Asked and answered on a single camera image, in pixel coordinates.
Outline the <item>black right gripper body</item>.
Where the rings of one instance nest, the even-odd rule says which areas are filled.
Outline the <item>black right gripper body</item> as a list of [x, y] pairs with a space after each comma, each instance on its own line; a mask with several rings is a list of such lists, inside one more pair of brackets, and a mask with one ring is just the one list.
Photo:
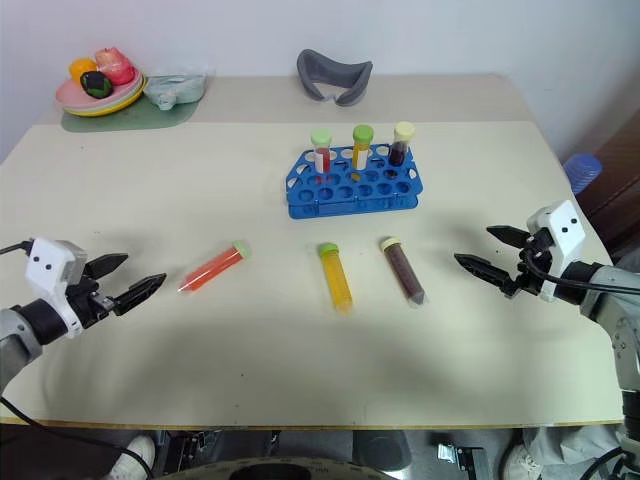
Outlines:
[[516, 278], [516, 282], [519, 284], [519, 287], [527, 293], [531, 293], [532, 295], [540, 294], [543, 278], [540, 278], [534, 273], [532, 265], [545, 274], [549, 272], [552, 263], [550, 253], [552, 244], [551, 234], [547, 228], [543, 228], [537, 233], [531, 234], [531, 238], [524, 248], [518, 248], [520, 261], [517, 269], [520, 274]]

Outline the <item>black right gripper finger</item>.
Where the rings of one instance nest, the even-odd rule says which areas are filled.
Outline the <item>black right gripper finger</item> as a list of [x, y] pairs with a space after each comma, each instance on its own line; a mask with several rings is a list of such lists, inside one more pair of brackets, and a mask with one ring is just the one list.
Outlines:
[[467, 272], [495, 287], [501, 292], [517, 292], [518, 285], [510, 274], [492, 265], [488, 260], [472, 254], [454, 254], [455, 260]]
[[489, 226], [486, 231], [500, 242], [515, 248], [524, 248], [531, 238], [529, 232], [508, 225]]

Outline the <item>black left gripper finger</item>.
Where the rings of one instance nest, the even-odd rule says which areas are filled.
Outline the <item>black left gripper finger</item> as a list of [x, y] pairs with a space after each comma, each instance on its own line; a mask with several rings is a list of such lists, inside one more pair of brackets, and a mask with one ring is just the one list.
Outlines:
[[112, 312], [122, 316], [148, 300], [164, 283], [165, 273], [151, 275], [130, 286], [126, 292], [112, 299]]
[[83, 275], [89, 278], [102, 278], [114, 272], [128, 259], [126, 253], [110, 253], [97, 257], [84, 266]]

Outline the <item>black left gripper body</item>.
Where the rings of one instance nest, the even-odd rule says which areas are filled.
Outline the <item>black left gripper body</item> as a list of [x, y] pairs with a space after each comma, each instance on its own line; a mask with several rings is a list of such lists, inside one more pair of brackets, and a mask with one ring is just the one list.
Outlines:
[[121, 305], [115, 298], [99, 293], [99, 283], [82, 276], [75, 285], [67, 287], [67, 301], [84, 329], [104, 320], [109, 315], [123, 315]]

